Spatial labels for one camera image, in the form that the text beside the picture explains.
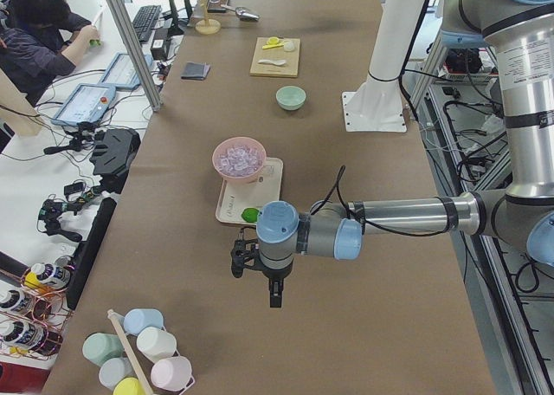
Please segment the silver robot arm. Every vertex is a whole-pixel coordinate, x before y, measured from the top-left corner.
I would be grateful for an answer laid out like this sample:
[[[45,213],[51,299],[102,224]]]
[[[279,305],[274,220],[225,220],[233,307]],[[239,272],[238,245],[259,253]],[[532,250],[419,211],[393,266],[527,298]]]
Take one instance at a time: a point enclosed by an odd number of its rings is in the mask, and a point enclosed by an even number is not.
[[[282,303],[298,254],[358,257],[364,234],[425,237],[460,230],[496,237],[545,264],[553,262],[553,0],[444,0],[444,32],[479,36],[493,47],[512,183],[457,197],[316,203],[300,213],[265,204],[254,266],[268,279],[269,303]]]

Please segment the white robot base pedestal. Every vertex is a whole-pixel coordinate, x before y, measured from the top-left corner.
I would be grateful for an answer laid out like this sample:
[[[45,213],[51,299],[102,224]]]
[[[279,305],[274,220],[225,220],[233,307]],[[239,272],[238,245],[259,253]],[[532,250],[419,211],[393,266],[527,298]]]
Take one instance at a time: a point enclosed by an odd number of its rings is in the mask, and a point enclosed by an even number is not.
[[[385,0],[367,78],[357,91],[343,93],[348,132],[407,131],[399,79],[428,2]]]

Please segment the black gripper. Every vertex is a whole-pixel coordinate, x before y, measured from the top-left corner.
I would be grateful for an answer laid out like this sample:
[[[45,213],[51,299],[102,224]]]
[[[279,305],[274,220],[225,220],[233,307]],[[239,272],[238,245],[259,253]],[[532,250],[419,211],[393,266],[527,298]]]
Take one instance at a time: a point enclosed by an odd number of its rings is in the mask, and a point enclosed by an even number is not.
[[[285,279],[289,276],[289,267],[283,269],[264,268],[261,272],[268,279],[270,308],[281,308],[282,292]]]

